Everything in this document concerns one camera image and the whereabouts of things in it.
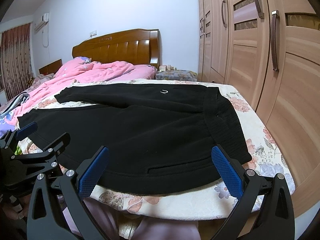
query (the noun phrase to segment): black sweatshirt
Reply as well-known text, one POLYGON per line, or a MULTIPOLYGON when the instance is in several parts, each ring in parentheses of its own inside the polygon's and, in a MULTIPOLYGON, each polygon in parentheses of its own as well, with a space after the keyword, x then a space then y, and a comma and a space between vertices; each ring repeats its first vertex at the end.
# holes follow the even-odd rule
POLYGON ((30 139, 44 148, 64 132, 71 142, 58 160, 76 169, 101 145, 110 162, 99 185, 136 194, 166 194, 220 178, 211 149, 222 145, 241 164, 250 161, 239 119, 219 88, 201 85, 111 84, 64 89, 59 103, 98 105, 32 109, 20 127, 37 122, 30 139))

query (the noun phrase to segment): person's leg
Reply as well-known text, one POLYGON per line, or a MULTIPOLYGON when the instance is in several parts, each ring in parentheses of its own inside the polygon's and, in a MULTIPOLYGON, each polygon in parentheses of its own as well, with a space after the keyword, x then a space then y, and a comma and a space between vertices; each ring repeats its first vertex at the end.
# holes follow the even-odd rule
MULTIPOLYGON (((109 206, 100 203, 93 198, 85 198, 84 203, 92 214, 93 218, 96 220, 97 224, 105 232, 105 234, 111 240, 119 240, 119 232, 116 225, 116 210, 110 208, 109 206)), ((68 208, 63 211, 63 214, 67 220, 67 223, 72 231, 72 233, 81 236, 76 224, 74 223, 68 208)))
POLYGON ((144 217, 131 240, 201 240, 198 221, 144 217))

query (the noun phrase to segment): air conditioner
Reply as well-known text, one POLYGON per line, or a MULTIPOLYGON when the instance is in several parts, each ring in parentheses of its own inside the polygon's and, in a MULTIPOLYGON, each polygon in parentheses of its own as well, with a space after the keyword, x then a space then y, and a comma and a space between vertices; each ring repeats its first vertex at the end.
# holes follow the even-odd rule
POLYGON ((49 22, 49 13, 42 15, 41 18, 35 23, 35 31, 39 30, 47 22, 49 22))

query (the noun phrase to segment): mattress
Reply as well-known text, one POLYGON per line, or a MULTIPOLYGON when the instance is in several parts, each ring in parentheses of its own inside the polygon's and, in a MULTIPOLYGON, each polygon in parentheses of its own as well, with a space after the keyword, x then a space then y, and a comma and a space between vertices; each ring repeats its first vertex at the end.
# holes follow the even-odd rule
MULTIPOLYGON (((88 86, 111 83, 165 83, 165 84, 197 84, 207 87, 218 87, 220 93, 230 100, 239 117, 249 153, 252 160, 243 165, 245 169, 254 169, 257 174, 273 177, 276 173, 284 174, 289 191, 295 190, 292 175, 288 166, 269 131, 263 125, 254 110, 244 100, 240 93, 230 85, 211 84, 188 81, 166 81, 136 79, 126 82, 92 82, 89 84, 73 83, 70 86, 88 86)), ((59 104, 54 95, 46 98, 33 108, 60 108, 88 106, 82 102, 67 102, 59 104)), ((83 122, 92 122, 88 117, 83 122)), ((24 154, 41 152, 30 139, 19 143, 24 154)), ((192 190, 167 195, 142 196, 129 193, 115 192, 99 185, 93 190, 91 197, 113 207, 119 211, 125 211, 137 215, 146 215, 164 219, 175 220, 212 220, 227 217, 234 208, 237 199, 232 197, 222 179, 194 188, 192 190)), ((263 197, 258 196, 252 211, 260 208, 263 197)))

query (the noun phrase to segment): pocket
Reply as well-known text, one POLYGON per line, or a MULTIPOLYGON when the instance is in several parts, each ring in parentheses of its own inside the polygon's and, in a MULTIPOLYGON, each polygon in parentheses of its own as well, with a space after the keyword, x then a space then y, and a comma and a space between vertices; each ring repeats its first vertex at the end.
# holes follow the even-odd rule
POLYGON ((211 160, 211 155, 209 155, 208 157, 204 157, 189 162, 151 166, 147 169, 147 174, 160 176, 168 174, 177 174, 202 169, 211 165, 213 164, 211 160))

